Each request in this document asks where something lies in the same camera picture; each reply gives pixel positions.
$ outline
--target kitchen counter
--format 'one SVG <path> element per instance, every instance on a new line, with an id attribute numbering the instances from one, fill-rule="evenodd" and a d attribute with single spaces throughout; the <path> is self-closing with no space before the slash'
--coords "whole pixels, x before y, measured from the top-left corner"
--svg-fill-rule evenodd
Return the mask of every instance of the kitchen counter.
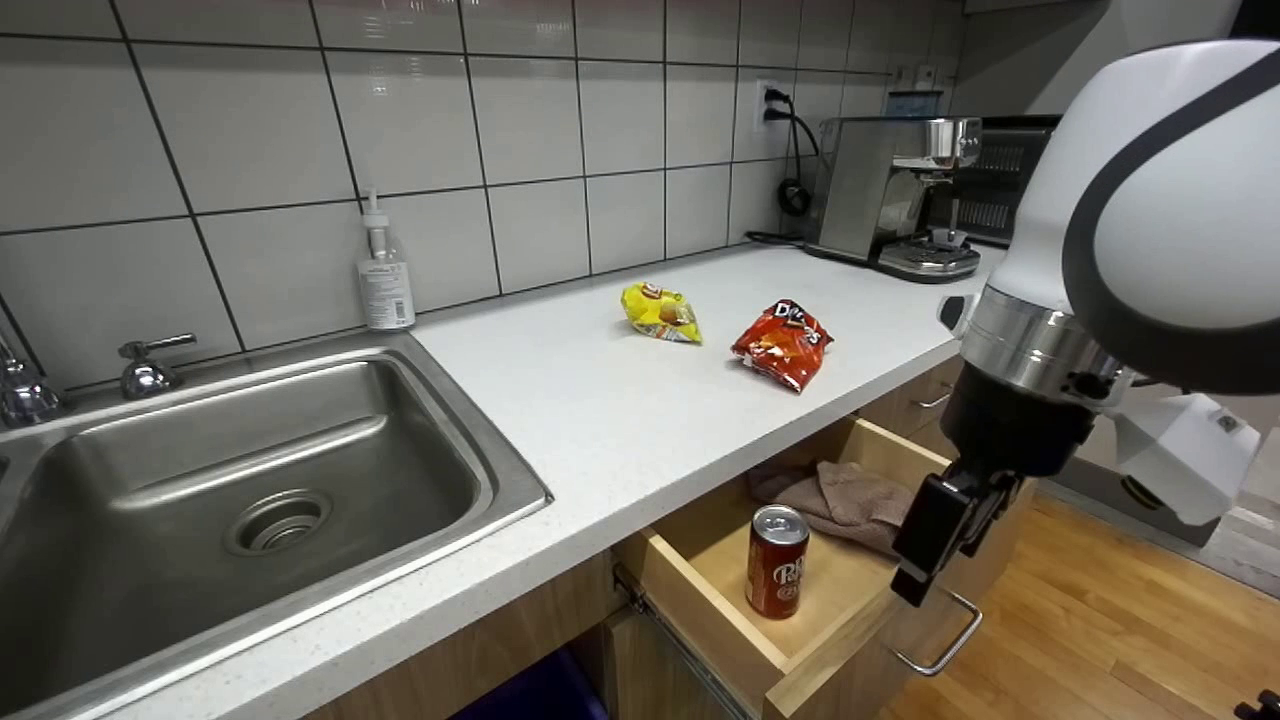
<path id="1" fill-rule="evenodd" d="M 682 290 L 706 323 L 706 347 L 634 336 L 615 301 L 630 280 Z M 556 499 L 440 565 L 155 690 L 122 718 L 302 718 L 379 676 L 955 357 L 937 308 L 973 290 L 976 280 L 905 283 L 796 250 L 737 250 L 427 322 L 415 341 Z M 805 396 L 744 371 L 728 352 L 779 295 L 838 336 Z"/>

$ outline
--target sink basin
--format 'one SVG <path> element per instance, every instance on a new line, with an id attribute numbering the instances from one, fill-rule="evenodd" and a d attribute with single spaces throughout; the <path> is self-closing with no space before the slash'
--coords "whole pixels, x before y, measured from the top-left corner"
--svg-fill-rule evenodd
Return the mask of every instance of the sink basin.
<path id="1" fill-rule="evenodd" d="M 409 336 L 0 437 L 0 718 L 123 705 L 549 504 Z"/>

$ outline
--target open drawer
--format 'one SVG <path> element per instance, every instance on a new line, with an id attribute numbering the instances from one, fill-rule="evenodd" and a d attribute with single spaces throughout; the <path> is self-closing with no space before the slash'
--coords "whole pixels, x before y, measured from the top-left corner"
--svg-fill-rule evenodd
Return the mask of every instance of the open drawer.
<path id="1" fill-rule="evenodd" d="M 870 422 L 843 422 L 769 466 L 808 461 L 856 461 L 910 489 L 948 466 Z M 831 718 L 838 707 L 878 718 L 910 676 L 890 642 L 937 651 L 933 636 L 964 629 L 955 607 L 923 606 L 919 614 L 898 602 L 894 562 L 824 537 L 808 540 L 800 614 L 756 615 L 744 602 L 754 512 L 744 484 L 733 480 L 615 550 L 635 593 L 754 718 Z"/>

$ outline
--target bottle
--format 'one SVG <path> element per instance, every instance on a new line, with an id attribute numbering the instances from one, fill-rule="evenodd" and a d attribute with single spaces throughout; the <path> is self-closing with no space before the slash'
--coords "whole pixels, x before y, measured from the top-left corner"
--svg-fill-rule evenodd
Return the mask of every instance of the bottle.
<path id="1" fill-rule="evenodd" d="M 369 229 L 369 258 L 358 260 L 364 323 L 374 332 L 411 328 L 415 308 L 411 308 L 409 263 L 391 236 L 391 219 L 375 207 L 375 191 L 369 195 L 364 229 Z"/>

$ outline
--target wooden floor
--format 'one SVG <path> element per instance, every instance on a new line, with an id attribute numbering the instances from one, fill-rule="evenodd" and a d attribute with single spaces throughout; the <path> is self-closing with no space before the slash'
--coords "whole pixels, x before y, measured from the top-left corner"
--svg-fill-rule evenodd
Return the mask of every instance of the wooden floor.
<path id="1" fill-rule="evenodd" d="M 1280 690 L 1280 602 L 1037 498 L 990 629 L 898 720 L 1215 718 Z"/>

